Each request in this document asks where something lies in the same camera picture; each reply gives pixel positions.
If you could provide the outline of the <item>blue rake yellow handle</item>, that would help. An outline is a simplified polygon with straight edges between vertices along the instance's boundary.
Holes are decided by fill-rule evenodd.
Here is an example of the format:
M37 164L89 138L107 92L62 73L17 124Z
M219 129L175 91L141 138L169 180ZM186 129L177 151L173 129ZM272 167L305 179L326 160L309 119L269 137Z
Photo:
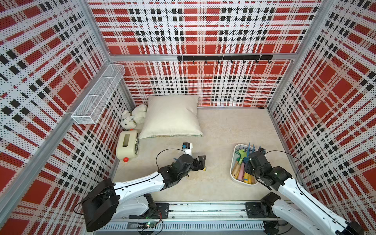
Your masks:
M244 181L244 183L252 185L253 184L253 176L248 174L248 173L244 173L243 181Z

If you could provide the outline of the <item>purple rake pink handle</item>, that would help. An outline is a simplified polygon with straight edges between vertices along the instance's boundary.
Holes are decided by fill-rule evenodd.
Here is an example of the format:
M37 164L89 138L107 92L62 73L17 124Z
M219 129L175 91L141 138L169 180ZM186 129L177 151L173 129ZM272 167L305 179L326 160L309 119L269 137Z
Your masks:
M244 181L244 168L245 168L245 163L242 163L240 166L238 177L237 177L237 180L242 181L242 182Z

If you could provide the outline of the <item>green fork rake wooden handle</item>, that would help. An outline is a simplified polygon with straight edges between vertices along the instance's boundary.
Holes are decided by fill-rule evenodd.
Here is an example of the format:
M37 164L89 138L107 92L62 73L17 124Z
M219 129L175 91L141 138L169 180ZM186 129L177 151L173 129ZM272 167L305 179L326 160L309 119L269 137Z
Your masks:
M239 172L240 172L240 168L241 168L241 165L242 165L242 162L244 160L244 158L247 156L247 151L245 149L241 149L241 150L235 150L235 164L234 164L234 167L232 169L232 176L237 179L238 178L238 175L239 175Z

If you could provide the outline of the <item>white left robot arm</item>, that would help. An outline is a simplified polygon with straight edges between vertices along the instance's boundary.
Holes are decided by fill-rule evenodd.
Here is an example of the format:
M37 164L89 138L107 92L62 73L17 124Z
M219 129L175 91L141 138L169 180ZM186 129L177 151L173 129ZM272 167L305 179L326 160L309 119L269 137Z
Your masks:
M205 155L195 159L183 154L146 177L117 183L103 180L81 201L87 232L99 230L113 218L151 216L156 205L150 194L177 185L192 170L205 170L205 161Z

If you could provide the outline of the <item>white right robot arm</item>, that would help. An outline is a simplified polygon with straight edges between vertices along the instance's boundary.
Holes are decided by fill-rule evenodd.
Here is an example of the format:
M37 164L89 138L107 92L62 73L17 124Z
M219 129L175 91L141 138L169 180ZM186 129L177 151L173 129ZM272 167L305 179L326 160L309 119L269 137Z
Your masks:
M363 228L355 221L343 217L324 206L300 186L295 178L281 166L273 167L263 151L248 154L244 171L255 177L269 190L274 189L287 197L295 209L275 193L262 198L265 212L269 210L305 235L363 235Z

